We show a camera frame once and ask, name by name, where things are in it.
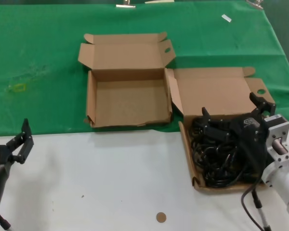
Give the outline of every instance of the coiled black cable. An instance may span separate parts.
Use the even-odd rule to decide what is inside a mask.
[[[193,161],[202,169],[206,186],[225,188],[238,181],[253,183],[256,179],[254,170],[237,150],[235,138],[230,133],[226,142],[208,137],[204,134],[202,123],[201,118],[194,119],[189,136]],[[218,129],[229,131],[226,127]]]

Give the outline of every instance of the box handle hole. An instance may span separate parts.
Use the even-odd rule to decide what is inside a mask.
[[[257,91],[257,93],[260,94],[260,95],[263,95],[263,94],[265,94],[265,89],[259,89]]]

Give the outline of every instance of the small paper scrap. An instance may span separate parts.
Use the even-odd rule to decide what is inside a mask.
[[[135,8],[136,6],[132,6],[132,5],[116,5],[116,7],[121,7],[121,8]]]
[[[174,2],[174,0],[155,0],[155,1],[145,1],[145,3],[165,3],[165,2]]]
[[[222,18],[228,22],[231,22],[231,18],[229,18],[226,14],[223,14]]]

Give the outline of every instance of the wire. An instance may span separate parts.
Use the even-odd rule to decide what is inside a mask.
[[[210,127],[222,130],[220,122],[210,123]],[[236,139],[231,135],[229,125],[223,126],[223,131],[229,135],[227,141],[209,137],[204,134],[203,129],[203,121],[196,118],[189,129],[189,135],[193,162],[202,169],[206,186],[225,188],[238,181],[253,183],[256,179],[253,175],[254,171],[246,161],[245,155],[238,153]]]
[[[257,179],[255,180],[255,182],[249,186],[246,191],[242,194],[241,196],[241,204],[243,206],[243,209],[245,210],[246,214],[249,216],[249,218],[251,219],[251,221],[261,230],[261,231],[265,231],[257,222],[256,220],[251,216],[251,214],[249,213],[249,211],[247,210],[246,206],[245,206],[245,203],[244,203],[244,198],[245,196],[250,193],[251,191],[254,191],[254,193],[252,193],[253,195],[253,198],[255,199],[255,197],[257,196],[257,193],[256,193],[256,187],[257,185],[259,184],[259,182],[261,181],[261,176],[262,176],[262,173],[263,173],[263,170],[265,168],[265,162],[266,162],[266,158],[267,158],[267,152],[265,153],[265,157],[264,157],[264,160],[263,160],[263,163],[259,163],[257,162],[254,158],[253,158],[253,155],[250,153],[249,149],[247,149],[246,145],[244,143],[241,144],[242,147],[244,148],[245,150],[245,153],[247,155],[247,157],[250,159],[250,160],[253,160],[253,167],[255,169],[255,171],[258,173],[258,177]]]
[[[254,222],[254,224],[261,230],[264,231],[264,229],[256,222],[256,220],[251,216],[250,212],[247,210],[245,203],[244,203],[244,198],[245,196],[250,193],[252,190],[254,190],[257,186],[257,184],[261,181],[261,175],[259,175],[257,177],[257,180],[251,185],[249,186],[245,192],[243,192],[242,196],[241,196],[241,204],[243,206],[243,209],[245,210],[247,216],[249,216],[249,218],[251,219],[252,222]]]
[[[6,231],[12,231],[10,223],[0,215],[0,225]]]

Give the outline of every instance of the metal cylinder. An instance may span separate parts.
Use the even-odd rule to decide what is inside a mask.
[[[273,149],[277,152],[279,155],[284,155],[288,153],[288,150],[280,143],[281,139],[276,139],[272,142]]]
[[[289,212],[289,167],[277,170],[271,178],[271,184],[287,205]]]

